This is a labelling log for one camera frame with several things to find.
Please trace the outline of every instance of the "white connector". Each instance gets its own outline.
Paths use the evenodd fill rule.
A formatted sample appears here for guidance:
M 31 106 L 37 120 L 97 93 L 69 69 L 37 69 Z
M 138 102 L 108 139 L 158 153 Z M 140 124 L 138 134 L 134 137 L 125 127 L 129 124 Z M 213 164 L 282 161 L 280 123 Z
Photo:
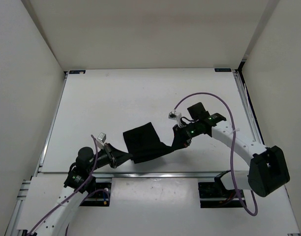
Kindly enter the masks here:
M 169 119 L 173 119 L 173 120 L 176 120 L 177 121 L 177 125 L 179 127 L 182 127 L 182 124 L 181 124 L 181 112 L 176 112 L 176 110 L 173 110 L 172 112 L 169 113 L 168 115 L 168 118 Z

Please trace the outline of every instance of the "black fabric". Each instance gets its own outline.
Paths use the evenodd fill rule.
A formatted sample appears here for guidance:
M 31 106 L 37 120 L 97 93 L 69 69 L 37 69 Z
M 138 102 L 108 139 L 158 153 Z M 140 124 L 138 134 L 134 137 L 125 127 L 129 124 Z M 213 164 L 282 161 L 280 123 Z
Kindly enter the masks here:
M 124 132 L 123 137 L 135 164 L 150 161 L 174 151 L 160 141 L 151 122 Z

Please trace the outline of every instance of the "black label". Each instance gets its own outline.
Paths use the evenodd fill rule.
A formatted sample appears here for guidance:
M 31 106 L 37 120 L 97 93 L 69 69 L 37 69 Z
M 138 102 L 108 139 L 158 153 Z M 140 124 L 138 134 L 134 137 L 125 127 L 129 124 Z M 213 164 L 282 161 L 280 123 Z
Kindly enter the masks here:
M 215 68 L 215 72 L 231 72 L 230 68 Z
M 70 70 L 69 74 L 85 74 L 86 70 Z

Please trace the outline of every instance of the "white wall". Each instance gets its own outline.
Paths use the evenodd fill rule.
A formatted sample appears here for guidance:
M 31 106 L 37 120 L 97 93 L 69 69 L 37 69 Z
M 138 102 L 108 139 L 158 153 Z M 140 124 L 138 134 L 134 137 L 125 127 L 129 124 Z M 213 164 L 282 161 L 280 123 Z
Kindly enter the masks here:
M 0 0 L 0 236 L 37 165 L 63 79 L 23 4 Z
M 301 0 L 280 1 L 243 75 L 266 144 L 284 150 L 301 230 Z
M 23 1 L 69 70 L 236 69 L 269 0 Z

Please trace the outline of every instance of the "white table surface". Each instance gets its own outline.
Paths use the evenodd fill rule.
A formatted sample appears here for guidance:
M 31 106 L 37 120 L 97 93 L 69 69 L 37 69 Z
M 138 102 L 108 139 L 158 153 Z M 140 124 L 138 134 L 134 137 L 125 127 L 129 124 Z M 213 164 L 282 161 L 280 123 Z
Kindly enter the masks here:
M 160 139 L 172 144 L 174 120 L 168 113 L 185 96 L 211 92 L 223 98 L 231 108 L 236 127 L 252 138 L 246 114 L 232 72 L 214 69 L 121 69 L 86 70 L 67 77 L 42 172 L 66 173 L 80 148 L 94 149 L 91 134 L 107 134 L 107 142 L 127 151 L 124 131 L 152 122 Z M 198 95 L 184 101 L 178 111 L 189 117 L 187 107 L 202 102 L 213 113 L 229 117 L 216 98 Z M 203 172 L 229 169 L 230 150 L 224 144 L 201 135 L 189 148 L 146 163 L 127 161 L 113 170 L 105 166 L 97 172 Z M 247 170 L 235 157 L 235 169 Z
M 31 181 L 18 229 L 30 229 L 57 200 L 66 174 Z M 247 205 L 253 210 L 248 191 Z M 109 207 L 80 207 L 69 236 L 287 236 L 299 233 L 286 191 L 256 197 L 259 214 L 243 208 L 200 208 L 197 180 L 113 179 Z

